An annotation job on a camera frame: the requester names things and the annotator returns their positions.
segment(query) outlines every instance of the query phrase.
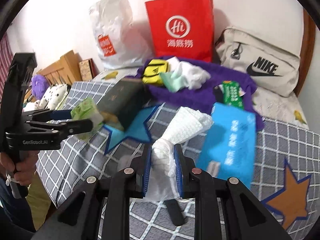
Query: red shopping bag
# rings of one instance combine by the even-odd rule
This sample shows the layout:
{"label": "red shopping bag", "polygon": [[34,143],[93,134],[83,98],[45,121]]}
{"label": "red shopping bag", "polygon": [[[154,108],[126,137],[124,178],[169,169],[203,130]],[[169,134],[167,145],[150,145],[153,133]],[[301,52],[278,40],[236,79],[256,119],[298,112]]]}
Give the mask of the red shopping bag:
{"label": "red shopping bag", "polygon": [[212,0],[146,2],[156,56],[212,60]]}

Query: white plastic bag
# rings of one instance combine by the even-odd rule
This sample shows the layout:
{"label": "white plastic bag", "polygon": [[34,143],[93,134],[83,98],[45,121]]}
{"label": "white plastic bag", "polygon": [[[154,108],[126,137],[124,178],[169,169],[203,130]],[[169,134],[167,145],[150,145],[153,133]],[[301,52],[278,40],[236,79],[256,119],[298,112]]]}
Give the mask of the white plastic bag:
{"label": "white plastic bag", "polygon": [[101,0],[89,9],[98,55],[105,69],[142,66],[152,51],[132,28],[128,0]]}

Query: haidilao logo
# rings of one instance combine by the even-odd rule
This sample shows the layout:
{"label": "haidilao logo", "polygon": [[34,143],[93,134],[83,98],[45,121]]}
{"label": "haidilao logo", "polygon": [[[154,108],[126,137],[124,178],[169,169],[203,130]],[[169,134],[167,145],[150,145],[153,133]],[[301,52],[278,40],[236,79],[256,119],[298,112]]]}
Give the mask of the haidilao logo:
{"label": "haidilao logo", "polygon": [[175,15],[167,20],[165,28],[170,36],[183,38],[190,32],[190,22],[181,15]]}

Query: mint green cloth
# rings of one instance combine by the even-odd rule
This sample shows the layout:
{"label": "mint green cloth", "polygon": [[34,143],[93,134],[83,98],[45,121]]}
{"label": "mint green cloth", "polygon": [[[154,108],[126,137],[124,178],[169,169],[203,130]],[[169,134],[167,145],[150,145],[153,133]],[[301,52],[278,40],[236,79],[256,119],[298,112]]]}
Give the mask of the mint green cloth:
{"label": "mint green cloth", "polygon": [[175,72],[161,72],[159,75],[165,87],[172,93],[186,87],[186,78],[181,75],[177,75]]}

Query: human hand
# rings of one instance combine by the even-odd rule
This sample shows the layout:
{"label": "human hand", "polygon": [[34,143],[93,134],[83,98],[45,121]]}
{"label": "human hand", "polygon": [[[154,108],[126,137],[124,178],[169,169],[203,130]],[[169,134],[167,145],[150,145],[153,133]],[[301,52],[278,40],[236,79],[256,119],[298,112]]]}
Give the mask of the human hand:
{"label": "human hand", "polygon": [[17,172],[14,174],[14,179],[22,186],[28,186],[32,182],[34,173],[36,172],[36,162],[38,160],[39,151],[28,151],[28,157],[24,161],[16,163],[14,166],[10,157],[4,153],[0,153],[0,172],[5,176],[5,170]]}

